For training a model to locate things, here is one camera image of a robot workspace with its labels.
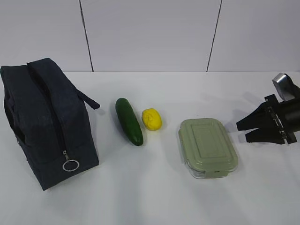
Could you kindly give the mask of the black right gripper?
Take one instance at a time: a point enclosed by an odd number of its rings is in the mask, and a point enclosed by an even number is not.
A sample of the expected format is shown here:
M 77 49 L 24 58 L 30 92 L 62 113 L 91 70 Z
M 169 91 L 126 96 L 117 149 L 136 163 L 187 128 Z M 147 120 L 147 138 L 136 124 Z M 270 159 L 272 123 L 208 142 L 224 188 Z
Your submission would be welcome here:
M 248 143 L 296 143 L 295 132 L 300 130 L 300 98 L 279 102 L 274 94 L 266 96 L 264 103 L 236 125 L 239 131 L 254 129 L 245 134 Z

